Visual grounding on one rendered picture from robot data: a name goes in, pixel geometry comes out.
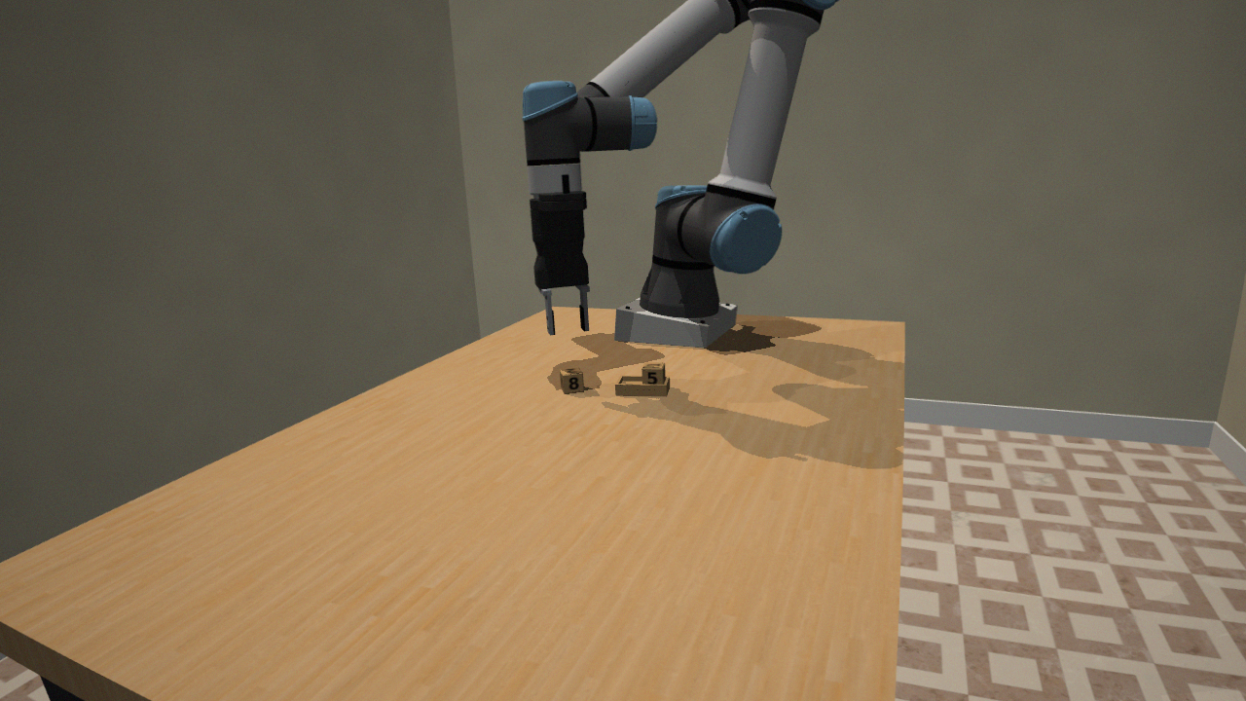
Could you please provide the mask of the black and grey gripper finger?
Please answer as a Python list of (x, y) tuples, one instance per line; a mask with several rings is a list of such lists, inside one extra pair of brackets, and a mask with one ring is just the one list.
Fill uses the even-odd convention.
[(579, 329), (582, 331), (589, 331), (589, 316), (588, 316), (588, 303), (587, 293), (589, 293), (589, 285), (574, 285), (579, 289)]
[(552, 310), (552, 303), (551, 303), (551, 296), (552, 296), (551, 289), (538, 288), (538, 291), (542, 294), (542, 296), (546, 296), (547, 332), (549, 332), (549, 336), (554, 336), (554, 313)]

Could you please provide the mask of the tan wooden tray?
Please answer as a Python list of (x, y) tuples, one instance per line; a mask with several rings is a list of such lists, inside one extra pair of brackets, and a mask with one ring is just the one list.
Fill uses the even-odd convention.
[(667, 396), (672, 388), (672, 376), (664, 385), (643, 385), (642, 376), (621, 376), (617, 379), (617, 396)]

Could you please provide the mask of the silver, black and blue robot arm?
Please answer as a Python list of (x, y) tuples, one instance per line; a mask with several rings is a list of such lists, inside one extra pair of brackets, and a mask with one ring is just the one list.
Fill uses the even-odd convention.
[(720, 174), (708, 186), (658, 192), (643, 310), (682, 318), (719, 314), (714, 266), (753, 274), (775, 256), (782, 242), (771, 188), (776, 157), (807, 37), (835, 2), (688, 0), (579, 92), (564, 81), (526, 85), (527, 166), (578, 164), (579, 152), (645, 148), (657, 134), (657, 112), (645, 93), (716, 34), (751, 19), (751, 51)]

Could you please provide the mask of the tan wooden number cube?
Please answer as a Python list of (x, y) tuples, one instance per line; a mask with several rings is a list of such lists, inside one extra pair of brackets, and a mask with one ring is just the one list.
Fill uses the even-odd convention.
[(583, 374), (578, 367), (561, 369), (559, 379), (561, 388), (564, 390), (564, 393), (579, 393), (579, 391), (584, 391)]
[(640, 374), (643, 385), (667, 383), (667, 364), (664, 362), (645, 362), (640, 369)]

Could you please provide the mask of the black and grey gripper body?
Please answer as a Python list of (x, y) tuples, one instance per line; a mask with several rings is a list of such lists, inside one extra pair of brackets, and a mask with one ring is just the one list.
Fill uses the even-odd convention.
[(527, 179), (533, 195), (530, 205), (537, 252), (535, 285), (547, 289), (588, 284), (588, 266), (582, 253), (587, 200), (579, 186), (579, 164), (527, 166)]

